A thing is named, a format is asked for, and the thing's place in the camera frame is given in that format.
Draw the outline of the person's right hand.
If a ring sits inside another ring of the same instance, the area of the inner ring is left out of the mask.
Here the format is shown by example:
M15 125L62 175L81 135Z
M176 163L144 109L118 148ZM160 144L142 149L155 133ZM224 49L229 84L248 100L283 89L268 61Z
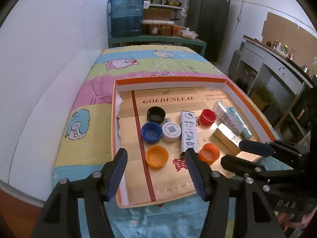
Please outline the person's right hand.
M288 229L297 229L297 228L299 228L300 230L303 230L308 226L312 218L310 214L307 214L307 215L304 215L300 221L296 222L290 219L291 217L290 214L282 213L282 212L277 213L276 217L283 229L283 232L286 232Z

